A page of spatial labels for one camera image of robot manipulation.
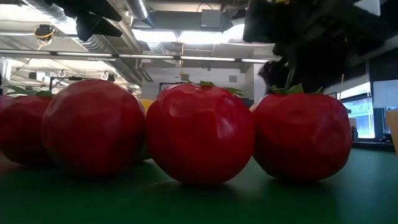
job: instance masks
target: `tomato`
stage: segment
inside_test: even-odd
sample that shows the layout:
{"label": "tomato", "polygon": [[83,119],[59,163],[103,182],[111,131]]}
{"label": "tomato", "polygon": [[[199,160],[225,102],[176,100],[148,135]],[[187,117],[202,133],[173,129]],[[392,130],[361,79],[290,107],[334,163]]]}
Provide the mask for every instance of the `tomato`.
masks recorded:
{"label": "tomato", "polygon": [[11,161],[26,166],[52,164],[42,144],[42,116],[51,102],[46,96],[1,97],[0,150]]}
{"label": "tomato", "polygon": [[255,107],[254,158],[271,176],[311,182],[344,167],[351,150],[345,107],[327,95],[267,95]]}
{"label": "tomato", "polygon": [[138,100],[109,81],[69,85],[43,115],[42,139],[56,163],[73,175],[108,176],[137,156],[145,115]]}
{"label": "tomato", "polygon": [[221,184],[252,156],[253,115],[238,97],[217,86],[166,88],[150,106],[146,127],[153,160],[186,184]]}

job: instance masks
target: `wall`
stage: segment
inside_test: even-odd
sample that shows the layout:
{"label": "wall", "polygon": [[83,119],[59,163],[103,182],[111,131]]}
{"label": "wall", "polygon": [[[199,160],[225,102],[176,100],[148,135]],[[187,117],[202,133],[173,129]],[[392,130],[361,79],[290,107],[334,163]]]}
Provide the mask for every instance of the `wall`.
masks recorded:
{"label": "wall", "polygon": [[244,89],[243,89],[243,94],[248,97],[253,99],[254,98],[254,66],[251,65],[247,72],[244,74],[244,80],[246,82]]}
{"label": "wall", "polygon": [[254,103],[258,103],[264,95],[266,94],[267,85],[263,78],[261,78],[258,73],[263,65],[254,64],[253,72],[254,72]]}
{"label": "wall", "polygon": [[[181,68],[168,68],[166,70],[161,68],[147,68],[147,72],[152,77],[154,82],[142,83],[142,97],[145,99],[153,100],[157,96],[159,93],[159,83],[175,83],[181,81]],[[195,83],[200,81],[208,81],[213,82],[218,86],[232,87],[243,91],[246,87],[245,74],[242,74],[240,69],[212,68],[210,71],[208,71],[207,69],[202,68],[184,68],[183,72],[184,74],[189,74],[190,81]],[[236,75],[238,77],[238,82],[230,83],[230,75]]]}

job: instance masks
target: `ductwork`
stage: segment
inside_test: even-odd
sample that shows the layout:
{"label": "ductwork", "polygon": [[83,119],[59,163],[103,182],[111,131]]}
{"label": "ductwork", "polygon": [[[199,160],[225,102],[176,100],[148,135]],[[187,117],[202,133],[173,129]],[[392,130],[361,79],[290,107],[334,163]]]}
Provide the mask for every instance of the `ductwork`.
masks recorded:
{"label": "ductwork", "polygon": [[[131,16],[134,19],[140,20],[145,24],[152,26],[153,23],[150,19],[150,9],[146,0],[126,0],[127,9],[130,11]],[[158,43],[148,43],[148,47],[153,54],[166,54],[166,49],[164,44]]]}
{"label": "ductwork", "polygon": [[153,54],[166,54],[166,48],[162,42],[148,43],[148,47]]}
{"label": "ductwork", "polygon": [[[62,8],[51,5],[49,6],[43,0],[22,0],[33,10],[44,14],[47,16],[51,22],[57,27],[57,29],[61,30],[66,34],[76,34],[76,22],[67,17]],[[89,52],[93,53],[116,53],[115,49],[108,41],[100,35],[94,35],[88,39],[88,41],[84,42],[78,38],[72,38],[75,42],[80,44],[83,48],[85,48]],[[127,81],[131,83],[140,84],[142,78],[136,71],[134,71],[130,66],[128,66],[122,59],[118,58],[115,61],[105,62],[109,66],[114,67],[118,73]]]}
{"label": "ductwork", "polygon": [[145,0],[126,0],[126,2],[134,19],[143,20],[149,16],[150,10]]}

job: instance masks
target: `ceiling light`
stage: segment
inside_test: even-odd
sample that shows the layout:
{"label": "ceiling light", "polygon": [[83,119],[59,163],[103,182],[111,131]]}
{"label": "ceiling light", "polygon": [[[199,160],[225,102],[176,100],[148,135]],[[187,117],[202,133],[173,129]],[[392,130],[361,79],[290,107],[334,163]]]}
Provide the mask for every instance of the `ceiling light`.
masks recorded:
{"label": "ceiling light", "polygon": [[84,57],[112,57],[111,54],[80,53],[80,52],[58,52],[61,56],[84,56]]}
{"label": "ceiling light", "polygon": [[235,25],[223,33],[226,40],[242,39],[243,38],[244,24]]}
{"label": "ceiling light", "polygon": [[153,31],[153,30],[133,29],[132,33],[134,34],[137,40],[145,41],[147,43],[177,41],[177,36],[172,31]]}
{"label": "ceiling light", "polygon": [[181,56],[182,60],[205,60],[214,62],[234,62],[235,58],[220,58],[220,57],[194,57],[194,56]]}
{"label": "ceiling light", "polygon": [[27,55],[50,55],[50,52],[36,50],[6,50],[1,49],[2,54],[27,54]]}
{"label": "ceiling light", "polygon": [[121,58],[140,58],[140,59],[161,59],[161,60],[173,60],[174,56],[171,55],[119,55]]}
{"label": "ceiling light", "polygon": [[178,38],[185,44],[220,44],[227,39],[220,32],[184,31]]}
{"label": "ceiling light", "polygon": [[266,62],[268,62],[268,60],[247,58],[247,59],[242,59],[242,62],[244,62],[244,63],[266,63]]}
{"label": "ceiling light", "polygon": [[91,60],[91,61],[105,61],[105,62],[115,62],[116,58],[92,58],[89,57],[87,58],[87,60]]}

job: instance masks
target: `yellow object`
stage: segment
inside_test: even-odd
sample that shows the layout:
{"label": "yellow object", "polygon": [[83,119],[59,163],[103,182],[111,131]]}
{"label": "yellow object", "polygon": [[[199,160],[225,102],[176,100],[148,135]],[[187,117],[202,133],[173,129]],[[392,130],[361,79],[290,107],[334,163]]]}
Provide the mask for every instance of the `yellow object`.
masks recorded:
{"label": "yellow object", "polygon": [[290,0],[276,0],[276,3],[281,3],[281,2],[288,4],[290,2]]}
{"label": "yellow object", "polygon": [[149,106],[153,103],[152,100],[147,100],[147,99],[139,99],[141,102],[142,106],[145,109],[145,114],[148,112]]}
{"label": "yellow object", "polygon": [[386,119],[391,131],[392,142],[398,154],[398,110],[386,111]]}
{"label": "yellow object", "polygon": [[253,104],[253,105],[249,108],[249,110],[250,110],[250,111],[254,111],[254,109],[256,108],[256,106],[257,106],[257,104]]}

